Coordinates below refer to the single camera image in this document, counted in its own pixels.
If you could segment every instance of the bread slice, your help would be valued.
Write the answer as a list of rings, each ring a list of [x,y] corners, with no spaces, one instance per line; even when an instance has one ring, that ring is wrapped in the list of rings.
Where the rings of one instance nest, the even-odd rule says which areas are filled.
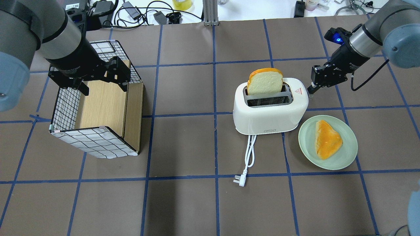
[[[315,150],[322,160],[336,153],[343,145],[340,134],[335,131],[325,120],[316,123]]]
[[[263,68],[252,72],[248,80],[248,95],[281,92],[283,74],[275,68]]]

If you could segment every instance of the black cable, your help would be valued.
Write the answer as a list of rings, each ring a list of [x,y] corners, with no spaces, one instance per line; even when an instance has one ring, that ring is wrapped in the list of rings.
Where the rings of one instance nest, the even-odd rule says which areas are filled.
[[[132,9],[132,8],[136,8],[136,9],[145,9],[145,8],[139,8],[139,7],[129,7],[129,8],[123,8],[123,7],[121,7],[120,9],[118,9],[117,10],[117,12],[115,13],[115,14],[118,14],[119,13],[119,11],[121,11],[121,10],[124,10],[124,9]],[[173,10],[173,9],[170,9],[170,8],[153,8],[153,9],[165,9],[165,10]],[[188,12],[188,11],[183,11],[183,10],[178,10],[179,12],[183,12],[183,13],[187,13],[187,14],[190,14],[190,15],[193,15],[193,16],[195,16],[195,17],[197,17],[198,19],[200,19],[201,21],[203,21],[200,17],[198,17],[197,15],[195,15],[195,14],[193,14],[193,13],[191,13],[191,12]]]
[[[150,7],[150,5],[151,5],[152,3],[164,3],[164,4],[168,5],[168,6],[171,8],[172,12],[175,12],[175,11],[173,10],[173,8],[172,8],[172,6],[171,6],[171,5],[169,5],[168,3],[164,2],[164,1],[160,1],[160,0],[151,1],[151,2],[147,5],[147,7],[146,7],[146,11],[149,9],[149,7]]]
[[[137,28],[137,27],[139,27],[139,26],[141,26],[143,24],[149,25],[149,22],[147,20],[147,13],[150,12],[150,11],[158,12],[156,9],[165,9],[165,10],[171,10],[172,12],[175,12],[174,9],[172,8],[172,6],[169,5],[169,4],[167,4],[167,3],[165,3],[165,4],[167,4],[170,8],[153,7],[151,10],[149,10],[149,8],[151,8],[150,7],[150,4],[152,4],[154,2],[162,2],[162,3],[165,3],[163,1],[156,0],[156,1],[150,2],[147,5],[147,7],[127,7],[127,8],[126,7],[120,7],[115,12],[113,24],[111,24],[109,26],[105,26],[104,25],[104,26],[102,26],[102,28],[112,28],[112,27],[114,27],[114,28],[118,28],[118,29],[133,29],[133,28]],[[136,22],[126,21],[126,20],[121,19],[120,18],[120,11],[121,10],[125,10],[125,9],[136,9],[140,13],[140,18]],[[141,13],[141,10],[140,9],[146,9],[146,12],[143,14],[143,13]],[[179,10],[179,12],[183,12],[183,13],[187,13],[187,14],[193,15],[193,16],[197,17],[198,19],[200,19],[200,21],[203,21],[203,19],[201,17],[198,17],[197,15],[195,15],[193,13],[190,13],[190,12],[187,12],[187,11],[183,11],[183,10]],[[119,24],[120,21],[124,23],[124,26],[120,26],[120,24]],[[138,25],[135,25],[135,26],[127,26],[126,23],[138,24]]]
[[[102,22],[102,26],[106,26],[105,22],[107,22],[107,21],[109,22],[109,25],[112,25],[112,22],[110,20],[105,20],[104,22]]]
[[[369,82],[387,63],[389,62],[389,59],[387,59],[365,82],[363,82],[361,85],[359,85],[357,88],[353,88],[353,78],[354,78],[354,72],[352,73],[352,80],[351,80],[351,88],[353,91],[357,91],[360,89],[363,85],[365,85],[367,82]]]
[[[365,7],[367,7],[367,8],[371,8],[371,9],[372,9],[372,11],[373,11],[373,9],[380,9],[380,8],[374,8],[373,6],[368,5],[367,3],[365,3],[365,0],[363,0],[363,2],[362,2],[362,1],[360,1],[360,0],[356,0],[356,1],[358,1],[358,2],[360,2],[361,4],[365,5]]]

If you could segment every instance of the power adapter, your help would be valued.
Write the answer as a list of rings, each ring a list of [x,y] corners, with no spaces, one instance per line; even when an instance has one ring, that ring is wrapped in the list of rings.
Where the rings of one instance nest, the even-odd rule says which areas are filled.
[[[138,18],[140,18],[140,13],[137,11],[137,9],[133,7],[133,5],[129,1],[123,3],[123,8],[127,8],[126,11],[131,16],[131,18],[133,18],[133,20],[137,20]]]
[[[305,15],[305,2],[297,1],[294,7],[294,18],[303,17]]]
[[[95,12],[93,13],[93,16],[101,14],[101,13],[106,12],[106,11],[109,11],[113,7],[114,7],[114,3],[112,1],[98,1],[98,2],[95,2]],[[112,20],[112,15],[113,14],[114,13],[111,13],[107,16],[99,17],[99,21],[101,22],[101,25],[103,25],[103,26],[111,25],[111,20]]]
[[[179,11],[171,12],[166,14],[166,18],[168,18],[168,24],[179,24],[181,19],[181,13]]]
[[[159,25],[166,25],[169,23],[169,19],[162,13],[162,11],[158,11],[153,14],[155,20],[159,23]]]

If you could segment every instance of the wooden board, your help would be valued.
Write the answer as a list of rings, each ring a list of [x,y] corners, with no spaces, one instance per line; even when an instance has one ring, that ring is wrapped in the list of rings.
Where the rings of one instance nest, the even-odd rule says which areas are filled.
[[[143,82],[129,84],[124,140],[135,150],[140,150],[142,126]]]
[[[129,67],[130,61],[124,63]],[[89,96],[81,95],[76,129],[108,126],[124,136],[127,93],[117,84],[89,81]]]

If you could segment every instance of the toaster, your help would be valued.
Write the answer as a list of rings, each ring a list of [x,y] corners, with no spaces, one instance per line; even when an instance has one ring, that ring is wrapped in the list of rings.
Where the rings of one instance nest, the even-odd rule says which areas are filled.
[[[236,130],[245,135],[273,134],[295,129],[308,107],[303,83],[283,78],[281,92],[248,95],[247,83],[235,92],[233,117]]]

